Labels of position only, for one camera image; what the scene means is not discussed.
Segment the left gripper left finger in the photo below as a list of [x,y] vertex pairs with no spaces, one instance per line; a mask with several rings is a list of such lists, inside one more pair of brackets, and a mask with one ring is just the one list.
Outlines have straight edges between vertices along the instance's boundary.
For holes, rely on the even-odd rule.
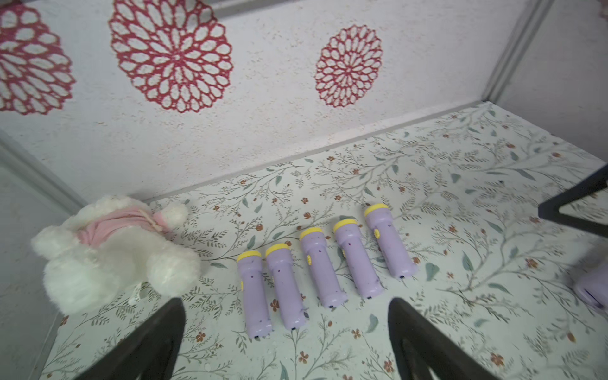
[[185,332],[181,299],[173,298],[79,379],[170,379]]

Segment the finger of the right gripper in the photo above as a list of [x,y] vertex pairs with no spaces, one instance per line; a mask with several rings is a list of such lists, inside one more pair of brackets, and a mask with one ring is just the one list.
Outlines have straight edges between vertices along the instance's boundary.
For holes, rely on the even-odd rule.
[[607,225],[577,218],[571,215],[565,215],[560,212],[560,209],[563,206],[581,200],[606,188],[607,166],[603,166],[594,174],[590,175],[590,177],[584,179],[569,190],[566,190],[565,192],[541,203],[538,206],[538,217],[562,226],[571,227],[589,234],[606,238]]

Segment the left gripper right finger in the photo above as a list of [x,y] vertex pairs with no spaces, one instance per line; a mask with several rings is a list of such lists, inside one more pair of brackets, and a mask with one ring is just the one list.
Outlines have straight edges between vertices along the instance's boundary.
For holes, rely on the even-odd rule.
[[389,303],[388,328],[402,379],[495,378],[404,299]]

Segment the purple flashlight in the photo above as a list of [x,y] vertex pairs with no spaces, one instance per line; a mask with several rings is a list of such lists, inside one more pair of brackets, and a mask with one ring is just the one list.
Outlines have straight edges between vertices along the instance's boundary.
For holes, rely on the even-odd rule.
[[283,325],[288,330],[305,326],[308,318],[295,279],[290,247],[283,243],[273,245],[266,250],[265,259],[274,280]]
[[414,276],[417,266],[397,232],[389,207],[386,204],[371,205],[365,210],[364,218],[375,236],[392,277],[403,279]]
[[363,244],[359,223],[354,218],[340,220],[334,225],[333,232],[359,294],[364,299],[380,295],[383,286]]
[[573,273],[573,292],[589,307],[607,312],[607,259],[580,261]]
[[302,251],[323,307],[335,309],[348,301],[327,252],[326,236],[321,228],[308,228],[299,237]]
[[262,255],[247,251],[237,257],[237,269],[241,278],[245,325],[250,339],[267,337],[272,322],[264,290]]

